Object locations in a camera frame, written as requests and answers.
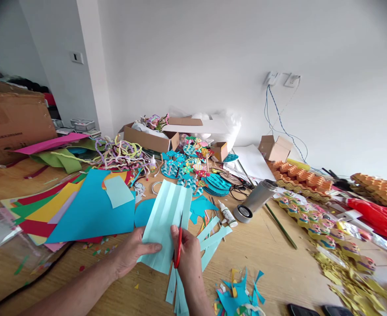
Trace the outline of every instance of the electrical outlet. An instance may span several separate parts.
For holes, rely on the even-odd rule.
[[[295,75],[293,73],[290,73],[289,77],[287,78],[286,82],[284,83],[284,86],[295,88],[299,84],[299,78],[300,75]]]
[[[270,86],[275,85],[277,83],[277,81],[278,81],[279,76],[280,76],[279,72],[269,72],[268,75],[267,75],[267,78],[265,79],[264,85],[265,86],[267,86],[267,85],[270,85]]]
[[[82,53],[78,52],[70,52],[70,60],[73,62],[77,62],[79,64],[83,64],[83,56]]]

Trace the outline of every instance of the white glue bottle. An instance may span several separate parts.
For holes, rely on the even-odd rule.
[[[227,206],[225,206],[223,203],[221,203],[220,200],[218,200],[218,202],[220,203],[221,213],[223,213],[224,218],[227,220],[228,225],[231,228],[236,227],[238,225],[238,223],[237,223],[236,219],[234,218],[234,216],[231,214],[230,210],[227,208]]]

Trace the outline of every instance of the scissors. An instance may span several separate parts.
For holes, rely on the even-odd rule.
[[[178,242],[178,245],[177,245],[177,249],[174,250],[174,256],[176,257],[176,260],[174,261],[174,267],[177,269],[179,267],[179,263],[180,263],[180,252],[181,252],[181,233],[182,233],[182,227],[181,227],[181,220],[182,218],[180,218],[180,226],[179,226],[179,242]]]

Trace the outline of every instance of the hand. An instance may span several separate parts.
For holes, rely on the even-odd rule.
[[[161,250],[161,244],[143,244],[142,237],[144,227],[138,227],[107,257],[115,274],[119,279],[129,273],[136,265],[136,261],[142,255],[157,253]]]
[[[178,248],[179,228],[172,225],[170,228],[174,249]],[[178,272],[183,284],[192,285],[194,288],[203,287],[201,245],[199,240],[188,230],[183,229],[181,236],[180,262]]]

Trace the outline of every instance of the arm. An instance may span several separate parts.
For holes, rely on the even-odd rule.
[[[174,248],[177,249],[179,230],[176,225],[171,226],[171,236]],[[183,282],[189,313],[191,316],[215,316],[203,283],[199,240],[188,230],[183,229],[181,241],[180,262],[177,270]]]
[[[115,280],[125,276],[141,255],[156,253],[160,244],[143,244],[145,227],[136,228],[113,253],[20,316],[84,316]]]

